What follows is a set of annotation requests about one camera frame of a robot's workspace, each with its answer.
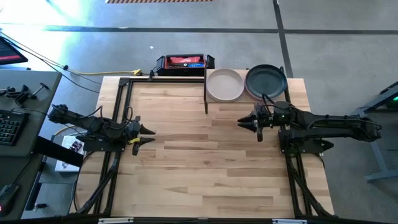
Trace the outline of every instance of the black container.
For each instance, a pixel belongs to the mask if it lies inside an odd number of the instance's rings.
[[[154,71],[158,76],[203,77],[208,68],[215,68],[215,60],[210,55],[166,55],[157,60]]]

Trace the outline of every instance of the gray desk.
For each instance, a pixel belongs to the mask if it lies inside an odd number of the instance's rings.
[[[22,84],[25,84],[31,91],[35,91],[40,86],[40,82],[46,84],[50,90],[40,91],[37,94],[37,100],[28,100],[25,103],[27,108],[44,113],[47,113],[49,110],[60,79],[61,75],[57,72],[0,70],[0,88],[12,86],[18,91],[22,87]],[[0,109],[10,110],[15,107],[18,106],[14,103],[13,99],[6,98],[5,96],[0,97]],[[35,111],[20,109],[18,111],[29,113],[29,120],[16,146],[0,145],[0,187],[12,183],[28,162],[30,151],[33,149],[35,140],[39,135],[45,119],[44,114]],[[42,159],[43,156],[41,155],[33,156],[29,166],[21,175],[19,181],[17,181],[20,189],[11,213],[6,217],[0,218],[0,221],[20,219],[37,176],[37,171],[41,166]]]

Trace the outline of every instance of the yellow cable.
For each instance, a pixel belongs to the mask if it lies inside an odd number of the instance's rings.
[[[67,126],[67,127],[61,128],[61,129],[58,130],[54,135],[57,136],[57,135],[59,135],[62,131],[66,130],[66,129],[69,129],[69,128],[75,128],[75,127],[76,127],[75,125],[72,125],[72,126]]]
[[[70,71],[73,71],[75,73],[78,73],[80,75],[106,75],[106,74],[133,74],[134,71],[120,71],[120,72],[81,72],[78,70],[72,70],[69,69]]]

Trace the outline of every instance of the white paper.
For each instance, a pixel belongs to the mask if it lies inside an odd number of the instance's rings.
[[[65,147],[65,148],[69,149],[70,146],[72,146],[72,144],[75,141],[77,141],[78,143],[81,144],[81,148],[79,149],[78,153],[84,155],[85,152],[83,151],[83,148],[85,146],[85,143],[82,142],[82,141],[77,140],[77,138],[75,136],[65,136],[65,137],[63,137],[62,147]],[[66,162],[57,161],[57,164],[55,165],[55,171],[57,171],[57,172],[78,172],[79,171],[79,167],[67,164]]]

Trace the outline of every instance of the screw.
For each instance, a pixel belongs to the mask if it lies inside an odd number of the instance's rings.
[[[40,88],[38,88],[36,91],[34,91],[30,96],[29,96],[29,99],[31,99],[31,100],[36,100],[37,99],[37,96],[36,96],[36,94],[40,91],[40,90],[42,90],[43,88],[46,88],[46,89],[50,89],[47,85],[45,85],[44,83],[40,83],[40,85],[41,85],[41,87]]]

